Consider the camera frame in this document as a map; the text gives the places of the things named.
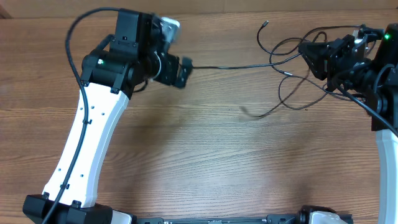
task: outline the black cable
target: black cable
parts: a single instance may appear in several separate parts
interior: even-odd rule
[[[324,32],[324,31],[319,32],[319,33],[314,37],[313,42],[316,41],[316,40],[318,39],[318,37],[319,37],[321,34],[323,34],[323,35],[325,36],[325,40],[324,40],[324,41],[327,42],[327,40],[328,40],[328,35],[327,35],[326,32]],[[272,56],[275,55],[275,51],[276,51],[280,46],[286,44],[287,42],[289,42],[289,41],[291,41],[291,40],[299,40],[300,43],[302,43],[303,41],[308,41],[308,42],[309,42],[309,40],[304,39],[304,38],[300,38],[300,37],[291,37],[291,38],[282,40],[282,41],[279,42],[279,43],[272,49],[272,51],[269,53],[269,63],[272,63]],[[283,74],[283,75],[292,75],[292,74],[289,73],[289,72],[285,72],[285,71],[279,70],[278,68],[275,68],[275,66],[271,66],[271,67],[272,67],[275,71],[277,71],[277,72],[279,72],[279,73],[281,73],[281,74]]]
[[[261,119],[261,118],[265,118],[266,116],[270,115],[276,108],[278,108],[281,104],[283,104],[287,99],[289,99],[289,97],[291,97],[300,87],[300,85],[305,81],[305,78],[302,79],[297,85],[296,87],[293,89],[292,92],[289,93],[289,95],[287,95],[283,100],[281,100],[277,105],[275,105],[271,110],[269,110],[268,112],[262,114],[262,115],[253,115],[251,113],[248,112],[248,110],[241,106],[240,109],[243,111],[243,113],[245,113],[247,116],[250,116],[252,118],[257,118],[257,119]]]
[[[66,37],[66,39],[65,39],[65,50],[66,50],[66,52],[67,52],[67,57],[68,57],[69,65],[70,65],[70,67],[72,68],[72,72],[73,72],[73,74],[75,75],[76,81],[77,81],[77,83],[78,83],[78,85],[79,85],[79,88],[80,88],[80,91],[81,91],[81,96],[82,96],[83,102],[84,102],[85,115],[84,115],[84,119],[83,119],[83,127],[82,127],[82,129],[81,129],[81,134],[80,134],[79,142],[78,142],[78,144],[77,144],[76,151],[75,151],[75,154],[73,155],[72,161],[71,161],[71,163],[70,163],[70,165],[69,165],[68,172],[67,172],[67,174],[66,174],[66,176],[65,176],[65,179],[63,180],[63,183],[62,183],[62,185],[61,185],[61,189],[60,189],[60,191],[58,192],[58,195],[57,195],[57,197],[55,198],[54,203],[53,203],[53,205],[51,206],[49,212],[48,212],[48,213],[46,214],[46,216],[44,217],[42,224],[46,224],[46,223],[48,222],[48,220],[50,219],[51,215],[53,214],[55,208],[57,207],[57,204],[59,203],[59,201],[60,201],[60,199],[61,199],[61,197],[62,197],[62,194],[63,194],[63,192],[65,191],[65,188],[67,187],[67,184],[68,184],[70,175],[72,174],[73,167],[75,166],[77,157],[79,156],[79,152],[80,152],[80,149],[81,149],[81,145],[83,144],[83,140],[84,140],[84,138],[85,138],[86,129],[87,129],[87,124],[88,124],[88,102],[87,102],[87,95],[86,95],[86,91],[85,91],[85,89],[84,89],[84,87],[83,87],[83,84],[82,84],[82,82],[81,82],[81,80],[80,80],[80,76],[79,76],[79,73],[77,72],[76,66],[75,66],[75,64],[73,63],[72,54],[70,53],[70,39],[71,39],[71,37],[72,37],[72,32],[73,32],[74,28],[76,27],[76,25],[77,25],[82,19],[84,19],[85,17],[87,17],[87,16],[89,16],[89,15],[91,15],[91,14],[93,14],[93,13],[100,12],[100,11],[119,11],[119,9],[118,9],[118,8],[113,8],[113,7],[101,7],[101,8],[97,8],[97,9],[88,11],[88,12],[86,12],[86,13],[80,15],[79,17],[77,17],[77,18],[75,19],[75,21],[73,22],[73,24],[70,26],[70,28],[69,28],[69,30],[68,30],[68,33],[67,33],[67,37]]]
[[[263,25],[260,27],[259,32],[257,32],[257,36],[259,37],[260,31],[265,28],[265,26],[268,25],[268,21],[266,21],[265,23],[263,23]],[[291,51],[286,52],[286,53],[272,53],[273,55],[279,55],[279,56],[283,56],[283,55],[288,55],[293,53],[298,47],[299,45],[312,33],[319,31],[319,30],[328,30],[328,29],[340,29],[340,28],[360,28],[360,25],[347,25],[347,26],[326,26],[326,27],[317,27],[315,29],[312,29],[310,31],[308,31],[304,37],[302,38],[302,40],[296,45],[296,47],[294,47]],[[262,46],[260,40],[257,41],[260,45],[260,47],[267,53],[271,54],[271,52],[269,52],[265,47]]]
[[[345,72],[339,73],[335,75],[332,79],[332,84],[340,91],[342,94],[347,96],[349,99],[354,101],[357,105],[360,107],[364,108],[373,118],[379,120],[381,123],[383,123],[388,129],[390,129],[397,137],[398,137],[398,131],[387,121],[385,120],[382,116],[380,116],[377,112],[372,110],[372,108],[368,107],[365,105],[363,102],[360,102],[357,98],[355,98],[351,93],[348,93],[345,89],[343,89],[337,82],[340,76],[342,76]]]
[[[264,64],[257,64],[257,65],[245,65],[245,66],[232,66],[232,67],[227,67],[227,66],[199,66],[199,67],[193,67],[193,69],[220,69],[220,70],[229,70],[229,69],[245,69],[245,68],[261,68],[261,67],[270,67],[274,65],[282,65],[283,63],[286,63],[294,58],[297,58],[300,55],[294,55],[291,56],[281,62],[275,62],[275,63],[264,63]]]
[[[284,105],[284,106],[286,106],[286,107],[288,107],[288,108],[290,108],[290,109],[292,109],[292,110],[302,110],[302,109],[304,109],[304,108],[308,108],[309,106],[312,106],[312,105],[318,103],[319,101],[321,101],[322,99],[324,99],[324,97],[326,97],[327,94],[329,94],[329,95],[331,95],[331,96],[333,96],[333,97],[335,97],[335,98],[337,98],[337,99],[339,99],[339,100],[350,101],[349,99],[343,98],[343,97],[345,97],[344,94],[333,93],[333,92],[330,92],[330,91],[325,90],[325,86],[327,85],[327,83],[326,83],[324,86],[319,86],[319,85],[317,85],[316,83],[314,83],[313,81],[309,80],[309,79],[308,79],[309,71],[308,71],[308,75],[307,75],[306,77],[300,77],[300,76],[293,75],[293,74],[291,74],[291,73],[289,73],[289,72],[285,72],[285,71],[280,70],[280,69],[278,69],[278,68],[275,67],[275,65],[282,65],[283,63],[286,63],[286,62],[288,62],[288,61],[290,61],[290,60],[292,60],[292,59],[294,59],[294,58],[297,58],[298,56],[301,55],[300,53],[295,54],[295,55],[293,55],[293,56],[291,56],[291,57],[289,57],[289,58],[287,58],[287,59],[285,59],[285,60],[283,60],[283,61],[281,61],[281,62],[276,62],[276,63],[272,63],[272,56],[273,56],[273,55],[288,55],[288,54],[291,54],[292,52],[294,52],[294,51],[299,47],[299,45],[300,45],[302,42],[304,42],[304,41],[308,41],[308,42],[309,42],[309,40],[307,40],[306,38],[307,38],[310,34],[316,32],[316,31],[319,31],[319,30],[327,30],[327,29],[339,29],[339,28],[359,28],[359,27],[360,27],[359,25],[353,25],[353,26],[328,26],[328,27],[317,27],[317,28],[312,29],[312,30],[310,30],[309,32],[307,32],[302,38],[300,38],[300,37],[291,37],[291,38],[287,38],[287,39],[282,40],[282,41],[279,42],[279,43],[272,49],[272,51],[270,52],[270,51],[268,51],[268,50],[261,44],[261,41],[259,40],[259,35],[260,35],[260,33],[261,33],[261,30],[263,30],[263,28],[265,28],[265,26],[268,25],[268,23],[269,23],[269,21],[265,21],[265,23],[263,23],[263,25],[260,27],[260,29],[259,29],[258,32],[257,32],[257,43],[258,43],[258,45],[260,46],[260,48],[261,48],[263,51],[269,53],[269,55],[270,55],[270,57],[269,57],[269,63],[268,63],[268,64],[247,65],[247,66],[238,66],[238,67],[202,66],[202,67],[194,67],[194,69],[221,69],[221,70],[228,70],[228,69],[242,69],[242,68],[256,68],[256,67],[272,67],[272,68],[273,68],[274,70],[276,70],[277,72],[279,72],[279,73],[281,73],[281,74],[283,74],[283,75],[286,75],[286,77],[283,78],[283,79],[281,80],[281,82],[279,83],[279,87],[278,87],[278,97],[279,97],[280,103],[279,103],[278,105],[276,105],[275,107],[273,107],[271,110],[269,110],[268,112],[266,112],[266,113],[264,113],[264,114],[262,114],[262,115],[256,116],[256,115],[249,114],[246,108],[241,107],[241,109],[243,110],[244,113],[246,113],[248,116],[255,117],[255,118],[263,118],[263,117],[269,115],[271,112],[273,112],[273,111],[274,111],[276,108],[278,108],[280,105]],[[323,34],[323,35],[325,36],[325,42],[327,42],[328,36],[327,36],[326,32],[324,32],[324,31],[318,32],[318,34],[317,34],[317,35],[315,36],[315,38],[313,39],[313,42],[316,41],[316,40],[318,39],[318,37],[319,37],[321,34]],[[290,41],[292,41],[292,40],[298,40],[299,43],[298,43],[291,51],[286,52],[286,53],[275,53],[275,51],[276,51],[281,45],[286,44],[287,42],[290,42]],[[283,83],[286,79],[288,79],[289,77],[301,78],[302,80],[297,84],[297,86],[295,87],[295,89],[294,89],[286,98],[282,99],[282,97],[280,96],[280,89],[281,89],[282,83]],[[308,81],[308,82],[310,82],[311,84],[315,85],[317,88],[319,88],[319,89],[321,89],[322,91],[324,91],[325,94],[324,94],[323,96],[321,96],[319,99],[315,100],[314,102],[311,102],[311,103],[309,103],[309,104],[307,104],[307,105],[305,105],[305,106],[301,106],[301,107],[299,107],[299,108],[294,108],[294,107],[292,107],[292,106],[287,105],[287,104],[285,103],[285,101],[297,91],[297,88],[303,83],[303,81]],[[361,94],[356,94],[356,96],[361,97],[361,98],[364,97],[364,96],[361,95]]]
[[[145,84],[140,89],[134,90],[133,93],[142,92],[142,91],[144,91],[147,88],[147,86],[148,86],[148,80],[145,80]]]
[[[393,64],[387,64],[385,65],[380,72],[378,73],[374,83],[373,83],[373,92],[376,93],[377,92],[377,85],[379,84],[380,78],[383,75],[383,73],[388,69],[388,68],[395,68],[395,66]]]
[[[323,35],[325,36],[324,41],[327,42],[327,40],[328,40],[328,35],[327,35],[326,32],[324,32],[324,31],[319,32],[319,33],[314,37],[314,39],[312,40],[312,42],[317,41],[317,39],[319,38],[319,36],[320,36],[321,34],[323,34]],[[295,38],[295,37],[294,37],[293,39],[288,38],[288,39],[285,39],[285,40],[279,42],[279,44],[277,44],[277,45],[274,47],[274,49],[272,49],[272,52],[269,54],[269,61],[270,61],[270,62],[272,61],[272,54],[275,52],[275,50],[276,50],[278,47],[280,47],[281,45],[285,44],[285,43],[286,43],[287,41],[289,41],[289,40],[297,40],[297,38]],[[275,67],[273,67],[273,69],[275,69],[275,70],[277,70],[277,71],[280,71],[280,72],[283,72],[283,74],[286,73],[286,72],[284,72],[284,71],[282,71],[282,70],[278,70],[278,69],[275,68]],[[294,77],[295,77],[295,78],[301,78],[303,81],[304,81],[304,80],[309,81],[309,79],[308,79],[309,75],[310,75],[310,69],[308,69],[307,75],[306,75],[305,77],[300,77],[300,76],[294,76]],[[293,76],[293,75],[287,75],[286,77],[284,77],[284,78],[280,81],[279,87],[278,87],[278,97],[279,97],[279,100],[280,100],[280,102],[281,102],[284,106],[286,106],[287,108],[292,109],[292,110],[302,110],[302,109],[305,109],[305,108],[308,108],[308,107],[310,107],[310,106],[313,106],[313,105],[317,104],[319,101],[323,100],[324,97],[327,96],[328,93],[325,93],[325,94],[324,94],[323,96],[321,96],[319,99],[317,99],[317,100],[315,100],[315,101],[313,101],[313,102],[311,102],[311,103],[309,103],[309,104],[307,104],[307,105],[298,107],[298,108],[294,108],[294,107],[292,107],[292,106],[289,106],[288,104],[285,103],[285,101],[286,101],[287,99],[282,100],[282,97],[280,96],[280,87],[282,86],[283,82],[284,82],[286,79],[288,79],[288,78],[290,78],[290,77],[292,77],[292,76]]]

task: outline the white curved arm segment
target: white curved arm segment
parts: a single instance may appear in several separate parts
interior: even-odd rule
[[[86,135],[60,203],[71,205],[74,200],[81,202],[81,208],[92,207],[97,199],[98,177],[104,161],[109,141],[120,116],[126,109],[129,98],[120,91],[111,93],[111,88],[95,83],[85,87],[88,100],[88,120]],[[55,200],[65,178],[80,138],[83,126],[84,104],[80,99],[75,120],[57,168],[45,185],[43,193]]]
[[[398,223],[398,138],[390,130],[376,132],[380,157],[380,206],[378,224]]]

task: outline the tangled cable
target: tangled cable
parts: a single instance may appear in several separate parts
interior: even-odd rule
[[[295,58],[297,58],[298,56],[301,56],[301,53],[297,53],[281,62],[272,62],[272,56],[276,55],[276,56],[284,56],[284,55],[289,55],[291,53],[293,53],[295,50],[298,49],[299,45],[302,42],[310,42],[307,37],[309,35],[311,35],[312,33],[318,32],[318,34],[314,37],[314,39],[312,40],[312,42],[317,41],[317,39],[319,38],[320,35],[324,35],[324,42],[328,42],[328,36],[327,33],[324,30],[328,30],[328,29],[339,29],[339,28],[359,28],[359,25],[353,25],[353,26],[328,26],[328,27],[317,27],[315,29],[312,29],[310,31],[308,31],[303,37],[290,37],[287,39],[282,40],[281,42],[279,42],[271,51],[267,50],[260,41],[260,33],[263,30],[263,28],[265,28],[268,25],[269,21],[266,21],[265,23],[263,23],[263,25],[260,27],[260,29],[257,32],[257,43],[260,46],[260,48],[265,51],[266,53],[269,54],[269,63],[265,63],[265,64],[258,64],[258,65],[246,65],[246,66],[238,66],[238,67],[218,67],[218,66],[201,66],[201,67],[194,67],[194,69],[222,69],[222,70],[227,70],[227,69],[242,69],[242,68],[257,68],[257,67],[272,67],[275,71],[285,75],[285,77],[280,81],[279,83],[279,87],[278,87],[278,97],[279,97],[279,103],[277,105],[275,105],[273,108],[271,108],[268,112],[260,114],[260,115],[253,115],[251,113],[248,112],[248,110],[245,107],[241,107],[241,110],[243,111],[243,113],[245,113],[246,115],[253,117],[253,118],[264,118],[268,115],[270,115],[274,110],[276,110],[280,105],[284,105],[289,109],[292,110],[302,110],[305,108],[308,108],[310,106],[313,106],[317,103],[319,103],[321,100],[323,100],[327,95],[331,95],[334,98],[337,98],[339,100],[345,100],[345,101],[352,101],[351,99],[347,98],[347,96],[345,96],[342,93],[333,93],[330,91],[327,91],[325,89],[325,87],[327,86],[327,83],[325,83],[323,86],[320,86],[318,84],[316,84],[315,82],[311,81],[308,79],[309,75],[310,75],[310,70],[308,69],[307,75],[305,77],[301,77],[298,75],[293,75],[289,72],[283,71],[281,69],[276,68],[276,65],[282,65],[284,63],[287,63]],[[290,41],[298,41],[298,44],[290,51],[286,52],[286,53],[275,53],[275,51],[282,45],[290,42]],[[370,52],[372,51],[373,47],[375,46],[376,43],[373,43],[373,46],[366,52],[366,55],[369,55]],[[281,87],[284,81],[286,81],[286,79],[288,78],[299,78],[301,79],[299,81],[299,83],[295,86],[295,88],[285,97],[282,99],[280,91],[281,91]],[[312,85],[314,85],[315,87],[319,88],[320,90],[322,90],[325,94],[323,94],[321,97],[319,97],[319,99],[304,105],[304,106],[300,106],[300,107],[293,107],[290,106],[286,103],[286,101],[299,89],[299,87],[301,86],[301,84],[307,81],[309,83],[311,83]],[[353,94],[354,97],[356,98],[364,98],[364,96],[362,94]]]

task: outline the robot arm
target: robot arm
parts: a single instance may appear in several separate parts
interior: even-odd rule
[[[48,217],[49,223],[111,223],[111,224],[158,224],[161,218],[137,219],[134,215],[112,210],[96,202],[98,178],[109,141],[120,116],[126,109],[136,85],[148,79],[164,85],[184,88],[192,71],[192,61],[168,54],[171,43],[177,38],[179,22],[153,14],[118,10],[118,21],[114,35],[108,35],[82,63],[80,77],[82,90],[88,102],[88,120],[85,119],[84,94],[76,111],[72,130],[61,159],[41,195],[28,195],[23,212],[35,223]],[[379,224],[398,223],[398,25],[390,24],[383,30],[365,26],[356,37],[347,35],[329,43],[302,43],[299,52],[314,76],[328,79],[328,91],[338,88],[346,96],[353,89],[366,97],[364,103],[357,102],[373,116],[372,130],[377,131],[381,165],[381,193]],[[376,58],[365,58],[369,42],[383,39]],[[109,51],[104,48],[109,44]],[[83,123],[87,124],[86,136],[66,186],[63,185],[67,170],[75,156]],[[57,195],[65,188],[57,202]],[[268,215],[249,220],[267,224],[342,223],[341,216],[323,207],[304,206],[296,215]],[[352,222],[351,216],[342,218]],[[220,221],[182,221],[180,223],[209,223]],[[233,223],[243,221],[231,220]]]
[[[367,44],[380,39],[375,59],[365,58]],[[316,78],[328,80],[327,90],[339,89],[372,116],[380,157],[378,224],[398,223],[398,24],[386,31],[362,26],[356,37],[302,43],[299,52]],[[365,102],[347,90],[362,93]]]
[[[83,94],[61,159],[42,195],[28,195],[23,212],[42,223],[50,208],[48,223],[135,223],[136,217],[96,204],[98,179],[114,128],[134,93],[148,79],[184,88],[192,61],[168,54],[178,37],[180,23],[166,17],[120,9],[115,35],[108,35],[82,63],[80,80],[88,102],[85,120]],[[110,44],[109,51],[104,48]],[[67,170],[75,155],[83,123],[85,138],[72,173],[62,193]]]

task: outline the wood grain surface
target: wood grain surface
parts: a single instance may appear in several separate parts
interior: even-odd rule
[[[13,18],[76,17],[96,7],[158,14],[395,9],[396,0],[0,0]],[[101,13],[94,16],[112,16]]]
[[[397,10],[174,16],[182,34],[170,53],[197,66],[267,63],[255,38],[265,20],[261,40],[269,48],[314,27],[384,28],[397,16]],[[72,21],[0,21],[0,223],[30,223],[22,213],[25,196],[42,192],[72,126],[78,87],[64,50]],[[87,18],[76,28],[78,68],[115,22]],[[328,33],[335,39],[352,30]],[[301,58],[280,67],[297,75],[307,70]],[[376,223],[379,158],[371,119],[360,107],[327,96],[308,110],[281,107],[257,121],[242,114],[240,106],[262,113],[277,104],[282,78],[271,68],[195,70],[184,90],[150,83],[132,97],[114,131],[98,203],[164,218],[253,217],[314,204]],[[287,80],[282,96],[297,82]],[[321,95],[304,83],[289,103]]]

